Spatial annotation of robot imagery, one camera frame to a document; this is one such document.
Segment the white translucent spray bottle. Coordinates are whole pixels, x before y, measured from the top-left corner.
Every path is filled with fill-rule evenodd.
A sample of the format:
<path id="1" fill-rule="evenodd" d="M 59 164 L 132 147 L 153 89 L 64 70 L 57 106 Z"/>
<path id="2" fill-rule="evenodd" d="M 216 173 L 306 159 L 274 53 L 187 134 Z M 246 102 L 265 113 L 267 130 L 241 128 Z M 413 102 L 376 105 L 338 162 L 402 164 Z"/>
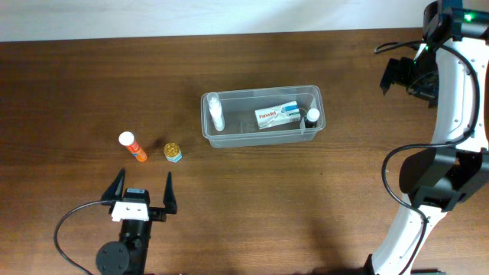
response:
<path id="1" fill-rule="evenodd" d="M 223 131 L 225 128 L 225 119 L 222 112 L 222 103 L 219 99 L 219 95 L 216 92 L 210 92 L 206 96 L 206 99 L 215 129 L 217 131 Z"/>

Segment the white Panadol medicine box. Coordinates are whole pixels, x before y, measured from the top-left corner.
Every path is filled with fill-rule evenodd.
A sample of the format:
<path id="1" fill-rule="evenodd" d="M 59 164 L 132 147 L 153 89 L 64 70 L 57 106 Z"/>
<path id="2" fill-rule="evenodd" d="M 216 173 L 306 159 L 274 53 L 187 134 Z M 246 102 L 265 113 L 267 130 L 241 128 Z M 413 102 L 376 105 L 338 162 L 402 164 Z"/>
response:
<path id="1" fill-rule="evenodd" d="M 285 125 L 301 119 L 300 108 L 296 101 L 287 102 L 254 111 L 260 130 Z"/>

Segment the orange tube white cap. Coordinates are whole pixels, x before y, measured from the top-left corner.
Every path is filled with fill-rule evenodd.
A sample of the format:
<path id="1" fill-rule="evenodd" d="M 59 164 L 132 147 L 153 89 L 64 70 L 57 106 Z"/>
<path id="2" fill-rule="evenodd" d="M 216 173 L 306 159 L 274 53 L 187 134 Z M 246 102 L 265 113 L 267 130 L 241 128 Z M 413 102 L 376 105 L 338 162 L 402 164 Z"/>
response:
<path id="1" fill-rule="evenodd" d="M 122 132 L 118 137 L 119 143 L 126 147 L 139 162 L 147 160 L 147 154 L 141 145 L 135 140 L 135 136 L 130 131 Z"/>

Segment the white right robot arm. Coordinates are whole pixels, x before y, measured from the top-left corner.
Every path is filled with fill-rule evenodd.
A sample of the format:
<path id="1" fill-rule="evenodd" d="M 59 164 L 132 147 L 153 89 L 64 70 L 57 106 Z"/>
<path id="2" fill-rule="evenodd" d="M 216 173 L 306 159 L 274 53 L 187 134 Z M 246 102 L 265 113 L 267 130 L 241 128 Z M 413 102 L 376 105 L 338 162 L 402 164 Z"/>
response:
<path id="1" fill-rule="evenodd" d="M 399 209 L 364 274 L 411 274 L 433 228 L 488 181 L 484 126 L 488 76 L 488 12 L 484 6 L 437 0 L 426 6 L 414 58 L 392 59 L 381 79 L 436 109 L 428 144 L 411 144 L 399 174 Z"/>

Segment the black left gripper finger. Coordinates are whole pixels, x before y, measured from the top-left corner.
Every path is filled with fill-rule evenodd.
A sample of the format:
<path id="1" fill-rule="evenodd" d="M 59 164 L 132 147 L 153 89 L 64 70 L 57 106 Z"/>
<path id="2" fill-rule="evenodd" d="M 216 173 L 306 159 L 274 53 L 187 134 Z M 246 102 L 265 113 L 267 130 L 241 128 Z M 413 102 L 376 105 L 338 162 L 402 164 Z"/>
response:
<path id="1" fill-rule="evenodd" d="M 164 210 L 167 214 L 177 214 L 177 202 L 173 191 L 172 173 L 167 174 L 167 181 L 165 184 L 164 197 L 163 197 Z"/>
<path id="2" fill-rule="evenodd" d="M 122 168 L 114 181 L 101 196 L 102 201 L 121 201 L 125 182 L 125 169 Z"/>

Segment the small jar gold lid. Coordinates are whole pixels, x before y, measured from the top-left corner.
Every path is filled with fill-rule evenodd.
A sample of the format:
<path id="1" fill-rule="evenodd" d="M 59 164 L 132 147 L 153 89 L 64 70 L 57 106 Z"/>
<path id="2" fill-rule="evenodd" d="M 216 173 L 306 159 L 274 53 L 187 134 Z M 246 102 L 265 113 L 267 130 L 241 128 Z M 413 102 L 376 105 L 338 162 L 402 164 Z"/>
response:
<path id="1" fill-rule="evenodd" d="M 182 158 L 182 151 L 178 144 L 170 142 L 164 146 L 164 156 L 170 162 L 177 163 Z"/>

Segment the dark bottle white cap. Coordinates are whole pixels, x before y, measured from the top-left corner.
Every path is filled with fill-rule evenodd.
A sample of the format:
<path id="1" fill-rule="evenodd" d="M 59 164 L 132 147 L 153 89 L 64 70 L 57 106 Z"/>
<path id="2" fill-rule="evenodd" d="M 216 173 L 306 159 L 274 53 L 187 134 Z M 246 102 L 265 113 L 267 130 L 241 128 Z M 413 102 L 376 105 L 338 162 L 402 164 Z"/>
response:
<path id="1" fill-rule="evenodd" d="M 315 128 L 320 117 L 320 111 L 317 108 L 311 108 L 304 119 L 306 128 Z"/>

